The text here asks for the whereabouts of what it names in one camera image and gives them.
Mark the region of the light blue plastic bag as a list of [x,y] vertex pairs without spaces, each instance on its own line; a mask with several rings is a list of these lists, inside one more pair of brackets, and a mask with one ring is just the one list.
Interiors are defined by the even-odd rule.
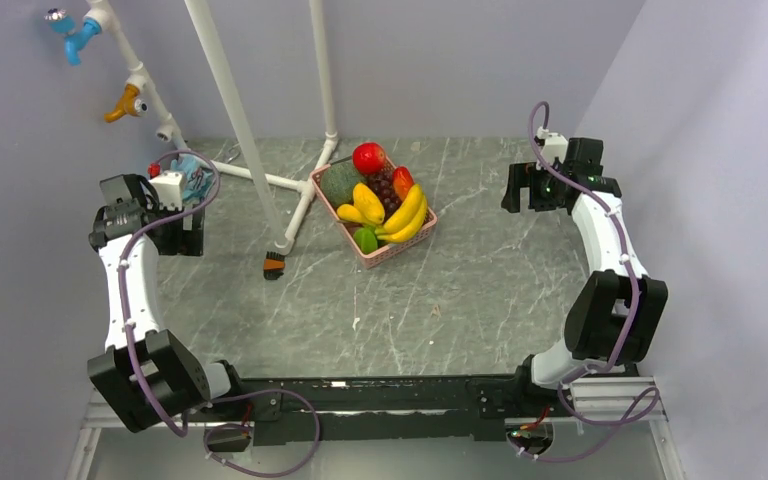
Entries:
[[208,166],[192,155],[180,154],[170,163],[170,170],[183,175],[185,179],[182,200],[185,204],[198,204],[211,191],[215,175]]

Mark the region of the red fake apple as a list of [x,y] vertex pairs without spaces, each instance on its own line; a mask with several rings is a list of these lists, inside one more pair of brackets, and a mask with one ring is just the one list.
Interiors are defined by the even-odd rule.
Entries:
[[377,143],[367,142],[357,146],[352,153],[354,168],[362,175],[369,176],[384,169],[386,151]]

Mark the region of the yellow fake starfruit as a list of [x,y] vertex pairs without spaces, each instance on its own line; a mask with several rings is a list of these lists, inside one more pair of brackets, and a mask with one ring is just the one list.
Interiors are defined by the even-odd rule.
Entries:
[[344,222],[380,226],[385,220],[385,209],[378,196],[363,183],[352,190],[352,202],[340,205],[337,217]]

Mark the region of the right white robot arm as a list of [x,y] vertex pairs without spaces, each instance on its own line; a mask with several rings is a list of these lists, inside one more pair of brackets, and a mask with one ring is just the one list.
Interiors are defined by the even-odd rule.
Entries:
[[665,282],[649,275],[632,246],[618,181],[604,175],[603,143],[539,129],[535,162],[514,163],[501,206],[535,212],[565,210],[584,245],[588,278],[567,314],[563,337],[531,356],[529,377],[511,388],[517,411],[534,415],[550,388],[580,372],[608,373],[642,361],[668,299]]

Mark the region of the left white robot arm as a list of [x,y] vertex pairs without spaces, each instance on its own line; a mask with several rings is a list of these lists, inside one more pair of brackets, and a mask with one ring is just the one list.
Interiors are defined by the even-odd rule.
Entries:
[[161,319],[160,257],[203,253],[204,213],[186,202],[186,183],[179,172],[101,181],[105,204],[88,235],[105,270],[109,323],[104,351],[88,360],[87,373],[132,432],[206,405],[221,419],[232,420],[248,402],[233,367],[225,361],[199,361]]

